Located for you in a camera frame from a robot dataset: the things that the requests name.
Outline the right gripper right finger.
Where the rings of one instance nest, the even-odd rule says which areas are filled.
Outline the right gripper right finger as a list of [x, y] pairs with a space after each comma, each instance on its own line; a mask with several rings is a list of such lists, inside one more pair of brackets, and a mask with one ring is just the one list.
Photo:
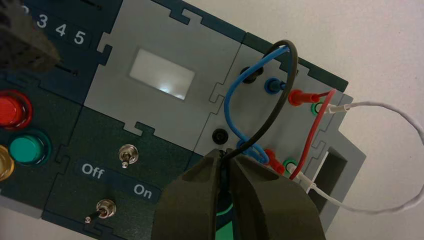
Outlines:
[[245, 156], [228, 161], [237, 240], [324, 240], [315, 204], [297, 183]]

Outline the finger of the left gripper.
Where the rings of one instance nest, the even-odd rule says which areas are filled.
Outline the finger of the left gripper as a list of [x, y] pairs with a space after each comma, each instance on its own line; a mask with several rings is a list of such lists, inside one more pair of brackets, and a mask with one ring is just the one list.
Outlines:
[[33, 18], [21, 0], [0, 2], [0, 69], [47, 72], [61, 60], [59, 51]]

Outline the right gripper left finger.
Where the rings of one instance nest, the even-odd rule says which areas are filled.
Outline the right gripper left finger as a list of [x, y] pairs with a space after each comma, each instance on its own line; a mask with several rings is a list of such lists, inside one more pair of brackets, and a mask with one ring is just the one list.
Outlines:
[[155, 208], [152, 239], [215, 239], [224, 153], [211, 150], [165, 187]]

